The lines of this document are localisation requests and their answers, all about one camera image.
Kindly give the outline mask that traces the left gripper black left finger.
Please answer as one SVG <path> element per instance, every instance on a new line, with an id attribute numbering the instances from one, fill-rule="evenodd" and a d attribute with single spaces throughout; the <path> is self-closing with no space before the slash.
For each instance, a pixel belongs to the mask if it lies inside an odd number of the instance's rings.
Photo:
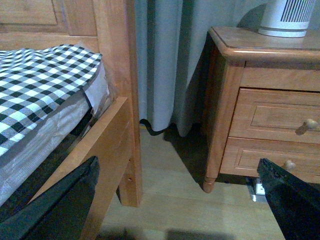
<path id="1" fill-rule="evenodd" d="M 2 240 L 78 240 L 100 173 L 96 156 L 0 223 Z"/>

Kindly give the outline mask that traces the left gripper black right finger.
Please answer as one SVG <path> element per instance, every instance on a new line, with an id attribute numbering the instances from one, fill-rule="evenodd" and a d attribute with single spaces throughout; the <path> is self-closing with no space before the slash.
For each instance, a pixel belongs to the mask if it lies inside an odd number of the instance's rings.
<path id="1" fill-rule="evenodd" d="M 318 240 L 320 190 L 267 158 L 259 160 L 257 173 L 284 238 Z"/>

